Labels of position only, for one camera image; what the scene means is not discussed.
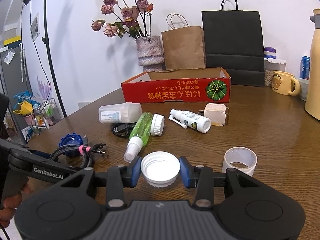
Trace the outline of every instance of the brown tabletop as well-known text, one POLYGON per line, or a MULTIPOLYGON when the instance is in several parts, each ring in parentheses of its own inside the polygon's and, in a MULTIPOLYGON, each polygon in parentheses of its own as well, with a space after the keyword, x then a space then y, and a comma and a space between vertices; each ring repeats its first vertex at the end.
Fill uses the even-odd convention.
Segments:
MULTIPOLYGON (((110 125, 101 124, 98 109, 103 105, 123 103, 121 90, 116 90, 81 110, 73 113, 40 136, 29 146, 44 152, 57 148, 67 133, 87 135, 92 144, 105 142, 109 157, 95 162, 97 172, 117 164, 125 164, 124 151, 128 140, 114 136, 110 125)), ((253 177, 297 200, 306 212, 306 223, 299 239, 320 239, 320 123, 304 110, 304 101, 298 97, 274 93, 264 87, 231 87, 229 124, 212 126, 202 134, 183 129, 168 120, 171 109, 198 112, 206 103, 167 102, 142 104, 142 111, 159 113, 166 117, 161 137, 151 136, 140 155, 166 151, 175 156, 186 156, 192 165, 204 164, 221 171, 223 155, 231 147, 244 146, 253 150, 258 163, 253 177)), ((46 183, 31 180, 39 190, 46 183)), ((104 203, 105 189, 100 188, 96 200, 104 203)), ((125 189, 127 202, 137 200, 188 199, 192 202, 194 189, 185 189, 178 176, 169 187, 158 189, 140 176, 135 189, 125 189)), ((215 188, 215 204, 224 199, 223 189, 215 188)))

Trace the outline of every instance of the orange rosebud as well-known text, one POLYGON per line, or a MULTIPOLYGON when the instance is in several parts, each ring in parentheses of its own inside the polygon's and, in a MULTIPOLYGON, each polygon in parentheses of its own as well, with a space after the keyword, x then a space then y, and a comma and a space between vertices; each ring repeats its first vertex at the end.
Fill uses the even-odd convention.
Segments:
POLYGON ((153 3, 148 5, 147 12, 151 12, 152 10, 153 10, 153 3))

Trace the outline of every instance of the marbled vase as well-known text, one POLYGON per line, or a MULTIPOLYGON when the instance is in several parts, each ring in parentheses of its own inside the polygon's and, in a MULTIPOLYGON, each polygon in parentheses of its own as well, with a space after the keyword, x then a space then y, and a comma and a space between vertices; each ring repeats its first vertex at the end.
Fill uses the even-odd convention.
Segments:
POLYGON ((163 69, 164 53, 160 36, 136 39, 139 65, 143 71, 159 71, 163 69))

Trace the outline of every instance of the yellow watering can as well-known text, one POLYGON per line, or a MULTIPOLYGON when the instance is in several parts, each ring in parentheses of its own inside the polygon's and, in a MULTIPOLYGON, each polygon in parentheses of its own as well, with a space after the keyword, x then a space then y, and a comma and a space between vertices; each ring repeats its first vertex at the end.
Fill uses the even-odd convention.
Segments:
POLYGON ((14 110, 13 113, 21 114, 21 115, 27 115, 27 114, 33 113, 32 105, 29 102, 23 101, 23 103, 19 103, 18 105, 21 105, 21 109, 14 110))

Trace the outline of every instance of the white tape roll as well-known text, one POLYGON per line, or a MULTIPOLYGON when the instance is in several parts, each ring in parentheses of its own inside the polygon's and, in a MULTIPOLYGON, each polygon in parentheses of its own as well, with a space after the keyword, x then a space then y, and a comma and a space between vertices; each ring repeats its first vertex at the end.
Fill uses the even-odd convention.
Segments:
POLYGON ((245 147, 233 147, 227 150, 224 155, 222 172, 226 172, 228 168, 236 168, 252 177, 257 161, 258 158, 252 150, 245 147), (232 163, 242 163, 247 168, 237 168, 232 163))

